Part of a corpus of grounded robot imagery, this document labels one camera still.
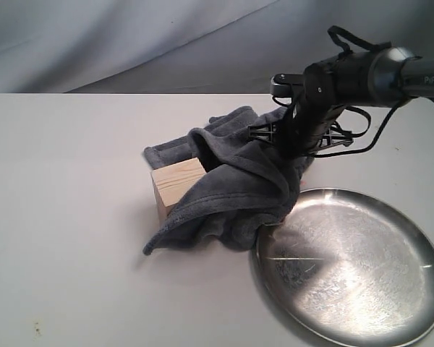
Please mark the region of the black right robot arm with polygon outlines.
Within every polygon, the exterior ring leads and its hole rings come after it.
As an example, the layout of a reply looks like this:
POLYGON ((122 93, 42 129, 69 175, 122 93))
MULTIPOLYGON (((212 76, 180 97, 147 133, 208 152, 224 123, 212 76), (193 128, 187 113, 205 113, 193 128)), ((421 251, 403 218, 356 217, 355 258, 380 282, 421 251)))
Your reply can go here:
POLYGON ((343 52, 309 65, 302 74, 275 75, 271 94, 291 102, 281 119, 249 127, 249 140, 269 144, 285 158, 329 158, 328 149, 348 147, 362 136, 339 125, 344 111, 369 121, 366 107, 389 108, 375 134, 379 138, 396 110, 411 100, 434 103, 434 60, 395 47, 343 52))

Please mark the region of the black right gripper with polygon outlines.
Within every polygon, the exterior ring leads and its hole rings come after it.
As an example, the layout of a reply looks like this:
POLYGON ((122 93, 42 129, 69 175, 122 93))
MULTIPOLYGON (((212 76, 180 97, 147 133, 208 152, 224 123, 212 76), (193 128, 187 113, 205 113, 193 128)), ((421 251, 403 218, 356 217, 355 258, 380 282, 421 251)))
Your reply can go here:
POLYGON ((273 86, 271 95, 292 102, 279 120, 248 127, 247 139, 270 145, 288 159, 317 152, 332 123, 353 104, 332 87, 273 86))

